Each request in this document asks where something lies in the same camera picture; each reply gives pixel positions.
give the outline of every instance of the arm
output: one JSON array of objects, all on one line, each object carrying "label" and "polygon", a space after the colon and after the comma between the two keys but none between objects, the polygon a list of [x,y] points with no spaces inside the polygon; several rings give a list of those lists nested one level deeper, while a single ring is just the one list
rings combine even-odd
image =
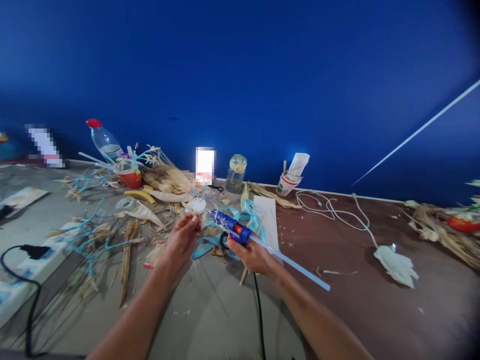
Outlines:
[{"label": "arm", "polygon": [[373,359],[353,332],[315,300],[265,248],[253,241],[243,247],[231,238],[227,245],[251,272],[264,274],[274,281],[319,359]]},{"label": "arm", "polygon": [[187,213],[173,228],[166,253],[120,320],[88,356],[90,360],[146,359],[160,313],[202,231],[200,217]]}]

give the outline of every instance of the orange cup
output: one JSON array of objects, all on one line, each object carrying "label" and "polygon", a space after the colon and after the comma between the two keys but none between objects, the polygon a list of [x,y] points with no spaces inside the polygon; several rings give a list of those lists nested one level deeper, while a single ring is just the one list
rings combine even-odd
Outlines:
[{"label": "orange cup", "polygon": [[118,172],[117,175],[130,189],[139,189],[142,186],[142,175],[136,172]]}]

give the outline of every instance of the tape roll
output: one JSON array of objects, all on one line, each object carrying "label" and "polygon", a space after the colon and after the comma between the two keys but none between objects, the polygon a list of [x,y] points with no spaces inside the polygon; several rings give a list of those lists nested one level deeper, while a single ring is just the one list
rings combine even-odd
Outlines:
[{"label": "tape roll", "polygon": [[123,199],[119,200],[115,208],[118,211],[132,211],[137,207],[137,201],[132,197],[124,197]]}]

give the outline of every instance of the person's left hand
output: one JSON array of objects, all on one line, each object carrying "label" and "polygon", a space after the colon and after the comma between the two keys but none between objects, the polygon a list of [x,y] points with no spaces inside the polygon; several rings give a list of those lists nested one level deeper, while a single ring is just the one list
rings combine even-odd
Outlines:
[{"label": "person's left hand", "polygon": [[202,232],[200,215],[187,212],[176,224],[166,242],[166,256],[183,266],[192,256]]}]

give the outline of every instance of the brown table surface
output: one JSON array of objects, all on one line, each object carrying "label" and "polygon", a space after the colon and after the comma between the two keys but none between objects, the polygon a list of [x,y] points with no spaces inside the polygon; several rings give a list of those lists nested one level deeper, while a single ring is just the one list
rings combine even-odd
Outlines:
[{"label": "brown table surface", "polygon": [[[337,199],[335,210],[363,220],[352,197],[325,195]],[[285,198],[297,202],[293,192]],[[310,208],[318,207],[311,198],[302,200]],[[377,244],[395,244],[399,254],[413,261],[420,276],[413,281],[415,289],[398,284],[386,273],[374,257],[376,248],[366,231],[277,204],[281,252],[307,270],[319,267],[330,292],[289,265],[286,268],[352,329],[375,359],[463,359],[478,335],[478,272],[440,244],[420,240],[400,211],[402,204],[363,198],[358,202],[370,219]],[[325,210],[325,201],[321,203]],[[351,215],[343,214],[343,219],[362,227]],[[316,359],[305,339],[304,344],[307,359]]]}]

